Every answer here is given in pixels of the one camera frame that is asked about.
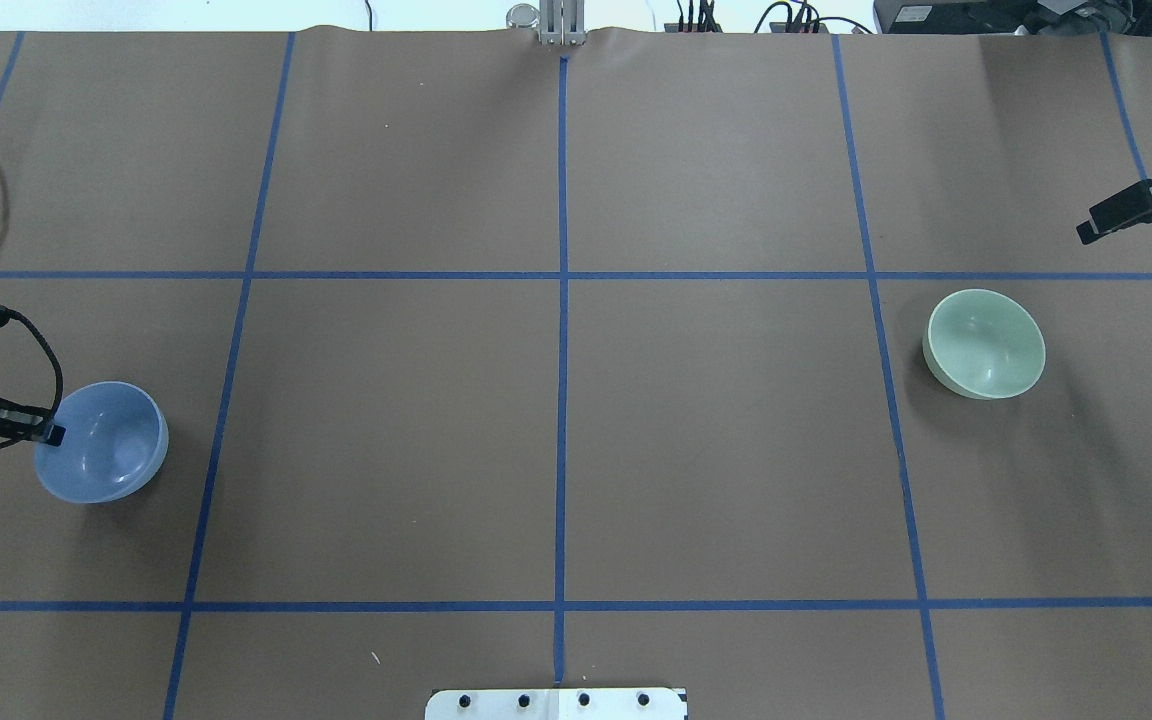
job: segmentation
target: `bowl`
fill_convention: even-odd
[[[145,486],[168,454],[168,423],[145,391],[97,382],[60,402],[59,447],[38,445],[41,486],[67,502],[108,502]]]
[[[973,400],[1015,397],[1034,387],[1047,346],[1032,316],[992,290],[960,290],[932,310],[923,357],[945,387]]]

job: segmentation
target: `gray tabletop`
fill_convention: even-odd
[[[1152,717],[1142,173],[1134,38],[0,35],[0,302],[172,429],[0,452],[0,717]],[[964,287],[1026,395],[929,373]]]

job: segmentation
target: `metal bracket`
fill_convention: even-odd
[[[540,0],[540,45],[585,45],[585,0]]]
[[[687,720],[687,691],[672,688],[441,691],[425,720]]]

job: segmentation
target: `sticker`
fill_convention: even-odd
[[[923,20],[927,18],[927,15],[932,14],[931,5],[905,5],[904,8],[896,13],[896,18],[893,22],[897,23],[920,23]]]

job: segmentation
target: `wire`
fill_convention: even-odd
[[[863,24],[856,22],[856,20],[854,20],[854,18],[840,18],[840,17],[838,17],[838,15],[829,15],[827,18],[817,17],[814,20],[814,23],[817,23],[819,25],[820,23],[826,22],[826,20],[842,20],[842,22],[844,22],[844,23],[851,23],[855,26],[859,28],[861,31],[864,32],[865,35],[873,35],[873,31],[870,31],[870,29],[867,26],[864,26]]]
[[[56,388],[54,395],[51,396],[51,410],[47,410],[45,418],[38,420],[38,424],[35,425],[37,429],[44,429],[47,423],[55,419],[56,410],[60,409],[60,396],[65,394],[65,373],[60,372],[60,359],[56,359],[55,351],[51,350],[51,344],[47,343],[47,339],[41,336],[41,333],[38,332],[35,324],[30,323],[25,316],[17,313],[17,311],[12,310],[9,306],[5,306],[3,310],[6,310],[9,318],[15,320],[15,323],[24,325],[24,329],[29,331],[29,334],[32,334],[33,340],[38,343],[38,347],[41,348],[41,351],[47,356],[47,361],[51,363],[51,372],[55,374]],[[17,442],[20,442],[20,438],[6,439],[6,441],[0,442],[0,450],[2,450],[3,447],[13,447],[13,445]]]
[[[767,18],[767,15],[772,14],[772,10],[774,10],[775,8],[780,8],[781,5],[785,5],[786,24],[794,22],[794,6],[787,3],[785,0],[778,0],[776,3],[768,5],[767,9],[763,10],[763,17],[758,18],[758,24],[756,24],[755,26],[755,32],[758,32],[760,31],[760,29],[763,29],[763,21]]]

